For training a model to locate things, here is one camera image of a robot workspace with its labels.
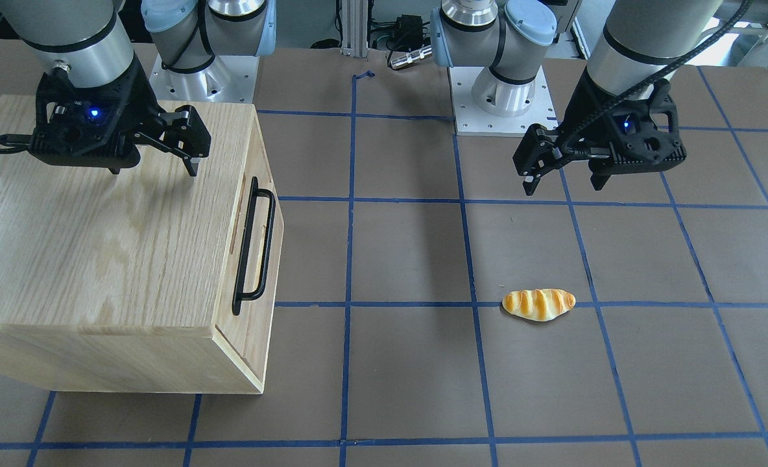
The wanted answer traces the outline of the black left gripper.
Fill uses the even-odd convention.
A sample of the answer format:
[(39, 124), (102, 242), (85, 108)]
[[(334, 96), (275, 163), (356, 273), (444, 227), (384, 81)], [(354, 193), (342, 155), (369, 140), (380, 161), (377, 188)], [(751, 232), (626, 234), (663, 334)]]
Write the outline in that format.
[(583, 126), (615, 97), (583, 71), (558, 129), (530, 125), (512, 156), (525, 194), (532, 196), (545, 174), (579, 160), (588, 160), (595, 191), (612, 175), (668, 171), (684, 162), (671, 83), (662, 78), (649, 91), (645, 99), (625, 99)]

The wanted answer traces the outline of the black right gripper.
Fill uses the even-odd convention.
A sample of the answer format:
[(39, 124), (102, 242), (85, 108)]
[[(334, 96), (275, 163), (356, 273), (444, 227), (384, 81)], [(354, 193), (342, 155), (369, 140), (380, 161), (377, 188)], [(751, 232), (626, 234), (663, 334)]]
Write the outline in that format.
[(31, 156), (48, 165), (100, 167), (119, 175), (140, 162), (136, 144), (174, 154), (196, 177), (211, 136), (193, 106), (162, 112), (141, 65), (96, 88), (75, 88), (58, 67), (43, 74), (27, 148)]

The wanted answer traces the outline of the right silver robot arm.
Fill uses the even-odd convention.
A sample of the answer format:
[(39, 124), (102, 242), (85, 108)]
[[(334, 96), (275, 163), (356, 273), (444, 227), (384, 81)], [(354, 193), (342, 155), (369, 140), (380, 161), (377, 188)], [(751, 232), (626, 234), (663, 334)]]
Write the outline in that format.
[(141, 2), (165, 80), (185, 101), (168, 112), (114, 2), (0, 1), (0, 12), (43, 66), (34, 130), (0, 135), (0, 154), (112, 174), (138, 165), (138, 148), (147, 145), (197, 175), (212, 138), (193, 103), (233, 97), (222, 57), (268, 56), (276, 47), (274, 1)]

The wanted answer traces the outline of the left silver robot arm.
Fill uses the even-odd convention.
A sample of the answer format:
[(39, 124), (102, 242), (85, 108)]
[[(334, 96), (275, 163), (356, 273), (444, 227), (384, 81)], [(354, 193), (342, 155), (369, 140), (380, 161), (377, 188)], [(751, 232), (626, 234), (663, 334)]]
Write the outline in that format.
[[(616, 1), (556, 129), (533, 123), (512, 156), (527, 195), (545, 174), (586, 162), (595, 190), (613, 175), (661, 173), (686, 160), (671, 77), (748, 12), (701, 38), (719, 1)], [(473, 96), (494, 115), (524, 113), (558, 18), (541, 1), (442, 1), (429, 37), (439, 66), (478, 66)]]

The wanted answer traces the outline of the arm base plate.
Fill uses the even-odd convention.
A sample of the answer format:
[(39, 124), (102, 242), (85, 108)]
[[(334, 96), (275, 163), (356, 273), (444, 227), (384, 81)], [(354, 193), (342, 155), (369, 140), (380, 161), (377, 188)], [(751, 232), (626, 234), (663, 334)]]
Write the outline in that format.
[(523, 137), (532, 124), (558, 126), (542, 68), (523, 85), (501, 82), (480, 66), (452, 67), (449, 78), (459, 136)]
[(159, 100), (251, 104), (260, 58), (219, 56), (205, 70), (192, 74), (166, 71), (154, 62), (149, 82)]

